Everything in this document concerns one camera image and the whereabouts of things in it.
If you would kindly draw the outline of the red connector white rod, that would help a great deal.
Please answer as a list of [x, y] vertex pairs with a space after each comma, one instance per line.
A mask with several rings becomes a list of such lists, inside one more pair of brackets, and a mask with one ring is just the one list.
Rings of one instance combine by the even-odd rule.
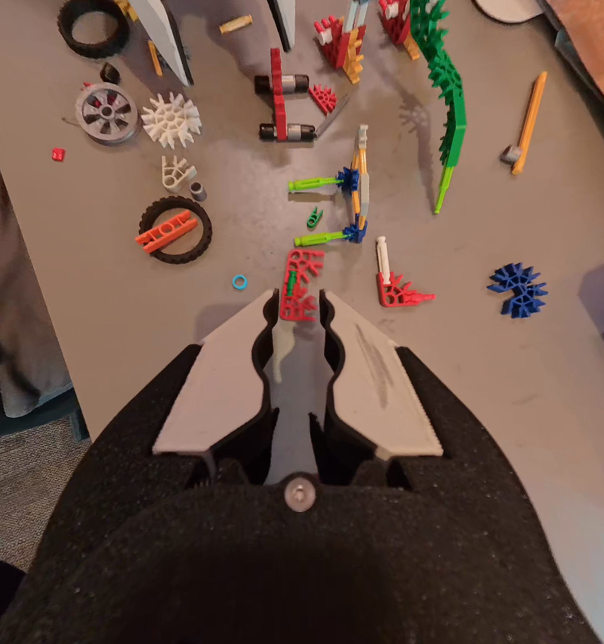
[[377, 253], [377, 287], [381, 306], [386, 308], [415, 307], [423, 302], [435, 299], [435, 294], [424, 294], [412, 288], [412, 283], [401, 283], [403, 275], [398, 276], [389, 267], [389, 256], [386, 237], [376, 239]]

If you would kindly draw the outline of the orange ladder connector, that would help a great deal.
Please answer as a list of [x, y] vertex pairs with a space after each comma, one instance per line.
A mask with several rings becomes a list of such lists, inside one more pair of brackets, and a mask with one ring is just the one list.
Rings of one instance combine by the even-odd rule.
[[177, 213], [150, 230], [140, 233], [135, 241], [146, 253], [150, 254], [168, 246], [197, 226], [198, 220], [191, 211], [186, 210]]

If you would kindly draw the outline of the thin grey rod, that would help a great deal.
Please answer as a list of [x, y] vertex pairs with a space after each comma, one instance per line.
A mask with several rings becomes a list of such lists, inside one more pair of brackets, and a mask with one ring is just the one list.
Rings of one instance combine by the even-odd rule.
[[345, 109], [346, 105], [350, 101], [351, 95], [347, 94], [345, 95], [338, 103], [336, 106], [333, 108], [332, 111], [326, 116], [326, 118], [322, 121], [322, 123], [315, 129], [315, 139], [319, 139], [320, 136], [330, 127], [330, 125], [333, 124], [333, 122], [336, 120], [336, 118], [340, 115], [340, 113]]

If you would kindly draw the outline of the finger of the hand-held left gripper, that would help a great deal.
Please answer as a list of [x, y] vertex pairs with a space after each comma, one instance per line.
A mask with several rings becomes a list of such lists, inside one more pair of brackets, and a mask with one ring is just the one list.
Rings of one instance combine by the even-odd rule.
[[168, 67], [183, 85], [194, 85], [177, 21], [165, 2], [131, 1], [131, 5]]
[[296, 35], [296, 1], [267, 1], [272, 13], [282, 48], [291, 52]]

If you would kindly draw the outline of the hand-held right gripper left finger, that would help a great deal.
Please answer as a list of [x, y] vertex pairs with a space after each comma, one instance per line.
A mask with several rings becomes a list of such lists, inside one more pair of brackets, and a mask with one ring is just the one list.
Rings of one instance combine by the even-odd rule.
[[279, 304], [279, 291], [266, 290], [201, 340], [154, 455], [250, 463], [270, 451], [277, 409], [265, 366], [273, 354]]

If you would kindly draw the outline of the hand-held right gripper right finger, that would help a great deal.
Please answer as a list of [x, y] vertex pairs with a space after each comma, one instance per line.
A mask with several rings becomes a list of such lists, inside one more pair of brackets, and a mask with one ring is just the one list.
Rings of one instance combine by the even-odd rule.
[[345, 449], [346, 462], [443, 456], [400, 346], [327, 290], [321, 290], [321, 323], [333, 372], [323, 429], [328, 441]]

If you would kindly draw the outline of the black rubber tire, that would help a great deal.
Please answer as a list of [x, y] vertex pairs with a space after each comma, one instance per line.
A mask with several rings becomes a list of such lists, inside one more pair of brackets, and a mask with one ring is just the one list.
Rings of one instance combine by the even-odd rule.
[[137, 236], [186, 210], [198, 220], [197, 227], [161, 250], [145, 254], [165, 264], [185, 265], [196, 261], [207, 251], [213, 237], [210, 218], [200, 204], [185, 197], [164, 197], [148, 206], [138, 224]]
[[[75, 23], [88, 13], [103, 13], [116, 22], [113, 34], [99, 43], [83, 43], [73, 36]], [[129, 22], [114, 1], [67, 1], [60, 8], [57, 26], [67, 46], [81, 57], [107, 59], [123, 51], [130, 37]]]

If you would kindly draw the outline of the red connector pair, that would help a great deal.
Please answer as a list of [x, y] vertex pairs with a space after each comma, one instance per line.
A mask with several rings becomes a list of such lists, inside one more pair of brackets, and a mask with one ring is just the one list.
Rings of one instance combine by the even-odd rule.
[[285, 265], [280, 318], [291, 322], [316, 322], [315, 298], [308, 292], [312, 277], [318, 277], [324, 265], [324, 251], [292, 249]]

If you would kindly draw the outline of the small red connector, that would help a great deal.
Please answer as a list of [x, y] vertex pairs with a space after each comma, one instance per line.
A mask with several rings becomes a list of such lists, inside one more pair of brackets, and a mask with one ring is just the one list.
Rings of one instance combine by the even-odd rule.
[[308, 94], [325, 117], [329, 116], [337, 106], [337, 96], [328, 86], [309, 86]]

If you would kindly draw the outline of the orange rod grey end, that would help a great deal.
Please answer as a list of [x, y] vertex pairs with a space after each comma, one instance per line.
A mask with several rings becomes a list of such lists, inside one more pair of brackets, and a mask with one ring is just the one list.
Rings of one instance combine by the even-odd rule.
[[500, 160], [504, 164], [510, 165], [510, 173], [513, 176], [517, 176], [523, 172], [531, 146], [534, 127], [537, 121], [543, 93], [547, 84], [547, 78], [548, 72], [542, 71], [534, 80], [527, 107], [525, 109], [525, 116], [523, 118], [523, 125], [518, 144], [507, 147], [500, 156]]

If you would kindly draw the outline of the red rod black cylinder assembly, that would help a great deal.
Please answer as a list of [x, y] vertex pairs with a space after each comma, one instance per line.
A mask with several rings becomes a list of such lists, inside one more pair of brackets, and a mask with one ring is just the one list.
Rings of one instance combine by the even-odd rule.
[[315, 126], [288, 121], [285, 99], [288, 95], [302, 95], [310, 89], [309, 76], [282, 73], [279, 48], [270, 49], [270, 74], [254, 77], [254, 91], [273, 103], [273, 121], [259, 126], [259, 139], [263, 142], [312, 143], [316, 139]]

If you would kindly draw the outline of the white snowflake connector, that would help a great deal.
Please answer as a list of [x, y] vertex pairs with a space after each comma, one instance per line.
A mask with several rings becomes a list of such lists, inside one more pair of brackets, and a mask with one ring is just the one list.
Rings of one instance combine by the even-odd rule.
[[154, 142], [163, 148], [175, 149], [176, 142], [186, 147], [187, 142], [194, 142], [193, 133], [201, 133], [201, 119], [198, 108], [191, 99], [181, 94], [169, 93], [168, 101], [160, 94], [150, 99], [151, 108], [142, 109], [143, 129]]

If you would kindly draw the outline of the blue snowflake connector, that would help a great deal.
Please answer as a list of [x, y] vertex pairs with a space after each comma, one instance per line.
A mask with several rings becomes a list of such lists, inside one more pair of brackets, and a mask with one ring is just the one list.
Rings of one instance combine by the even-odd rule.
[[497, 269], [487, 289], [498, 294], [509, 294], [503, 302], [501, 315], [512, 319], [526, 319], [540, 312], [545, 306], [542, 300], [548, 295], [546, 282], [536, 283], [540, 273], [533, 267], [524, 268], [522, 263], [509, 263]]

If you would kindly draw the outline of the grey wheel hub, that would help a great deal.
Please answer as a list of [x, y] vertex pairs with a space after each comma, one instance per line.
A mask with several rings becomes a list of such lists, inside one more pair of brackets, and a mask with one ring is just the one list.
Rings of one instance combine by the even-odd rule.
[[91, 140], [107, 147], [125, 144], [140, 129], [135, 102], [111, 83], [85, 86], [75, 101], [75, 117]]

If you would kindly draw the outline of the orange rod blue connector frame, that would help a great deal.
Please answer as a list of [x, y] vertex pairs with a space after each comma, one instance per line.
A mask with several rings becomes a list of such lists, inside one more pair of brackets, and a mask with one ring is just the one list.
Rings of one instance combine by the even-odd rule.
[[360, 124], [355, 137], [352, 163], [333, 177], [315, 177], [288, 182], [289, 193], [319, 189], [327, 185], [337, 186], [351, 197], [354, 222], [338, 232], [319, 232], [296, 237], [295, 247], [308, 247], [325, 244], [335, 239], [345, 239], [360, 244], [367, 231], [367, 215], [370, 205], [370, 175], [367, 165], [368, 125]]

